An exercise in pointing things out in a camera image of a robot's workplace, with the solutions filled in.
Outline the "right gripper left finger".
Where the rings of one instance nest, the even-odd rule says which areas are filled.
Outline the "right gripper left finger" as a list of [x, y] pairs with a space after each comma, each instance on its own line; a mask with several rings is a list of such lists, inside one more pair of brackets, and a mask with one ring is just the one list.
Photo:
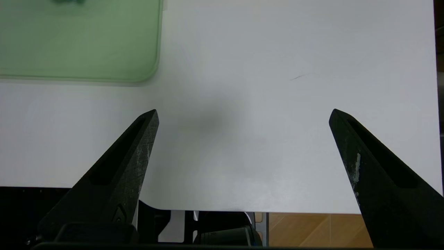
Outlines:
[[132, 223], [159, 124], [155, 109], [135, 119], [42, 218], [43, 239], [71, 223]]

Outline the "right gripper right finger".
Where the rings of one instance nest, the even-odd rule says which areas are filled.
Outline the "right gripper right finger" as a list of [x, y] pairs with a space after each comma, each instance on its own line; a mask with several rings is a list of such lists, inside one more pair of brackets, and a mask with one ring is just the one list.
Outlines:
[[329, 126], [375, 248], [442, 248], [444, 200], [353, 116]]

